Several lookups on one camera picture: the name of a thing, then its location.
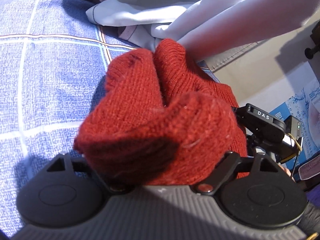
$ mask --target red screw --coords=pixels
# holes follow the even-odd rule
[[[213,191],[213,186],[206,183],[202,183],[198,185],[197,189],[201,192],[209,193]]]

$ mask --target wire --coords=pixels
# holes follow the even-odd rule
[[[296,166],[297,166],[297,162],[298,162],[298,158],[299,158],[300,152],[302,152],[302,146],[297,142],[297,140],[293,137],[293,135],[291,133],[287,133],[287,135],[290,136],[290,138],[294,141],[295,145],[297,146],[297,148],[299,150],[298,154],[296,155],[296,159],[294,160],[294,165],[293,165],[291,176],[290,176],[290,178],[292,178],[293,174],[294,174],[294,170],[296,169]]]

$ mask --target red knitted glove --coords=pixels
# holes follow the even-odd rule
[[[229,106],[239,107],[231,88],[212,80],[175,41],[167,39],[158,45],[154,63],[166,104],[183,93],[201,91],[224,100]],[[244,127],[237,126],[229,150],[247,156]]]
[[[162,45],[154,55],[158,73],[162,57],[172,53]],[[158,79],[152,57],[137,49],[111,62],[108,93],[80,126],[74,148],[97,172],[124,183],[194,184],[211,173],[233,141],[236,119],[226,102],[232,94],[222,91],[217,95],[226,93],[225,98],[219,98],[206,88],[164,93],[170,99],[166,107],[159,79],[167,91],[175,84],[165,74]],[[164,62],[164,73],[185,68],[181,61]]]

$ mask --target blue fabric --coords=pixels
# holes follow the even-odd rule
[[[0,228],[21,226],[15,198],[104,96],[108,63],[134,48],[87,20],[85,0],[0,0]],[[211,72],[203,69],[214,78]]]

